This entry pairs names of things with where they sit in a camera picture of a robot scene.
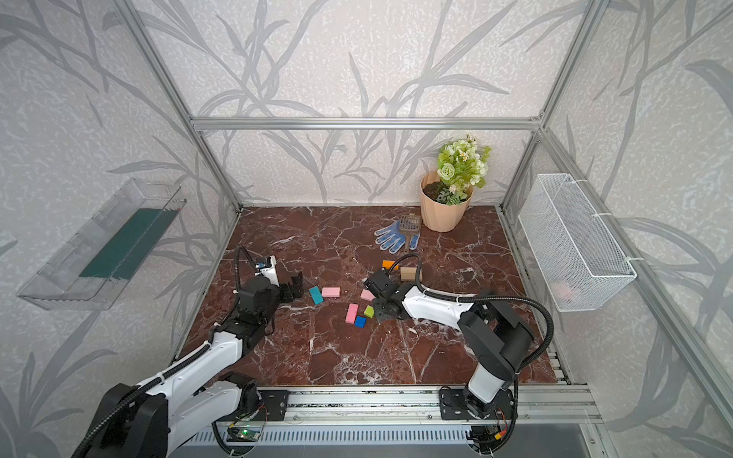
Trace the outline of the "natural wood block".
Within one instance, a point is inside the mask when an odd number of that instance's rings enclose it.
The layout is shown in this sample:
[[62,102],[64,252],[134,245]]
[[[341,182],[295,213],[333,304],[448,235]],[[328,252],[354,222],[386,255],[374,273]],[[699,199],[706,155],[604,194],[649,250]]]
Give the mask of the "natural wood block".
[[400,279],[402,282],[414,282],[417,276],[416,267],[401,267]]

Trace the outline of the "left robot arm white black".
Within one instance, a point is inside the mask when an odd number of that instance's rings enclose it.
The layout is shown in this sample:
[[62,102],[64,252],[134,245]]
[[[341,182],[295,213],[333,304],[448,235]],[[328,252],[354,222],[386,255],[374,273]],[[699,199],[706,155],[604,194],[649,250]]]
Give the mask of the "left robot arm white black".
[[76,457],[167,457],[201,429],[263,406],[256,381],[230,371],[274,326],[283,303],[304,295],[304,277],[283,284],[275,257],[251,260],[254,275],[238,281],[232,308],[203,343],[169,368],[102,397]]

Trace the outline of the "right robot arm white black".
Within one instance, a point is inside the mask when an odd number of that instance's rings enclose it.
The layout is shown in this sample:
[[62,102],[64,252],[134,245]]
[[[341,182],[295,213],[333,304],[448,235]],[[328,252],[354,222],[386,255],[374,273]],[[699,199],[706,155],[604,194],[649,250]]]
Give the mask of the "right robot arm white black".
[[420,280],[393,280],[381,268],[365,280],[377,320],[427,320],[463,336],[477,366],[463,389],[438,389],[441,418],[517,419],[518,377],[551,345],[555,323],[550,311],[526,297],[454,295],[428,288]]

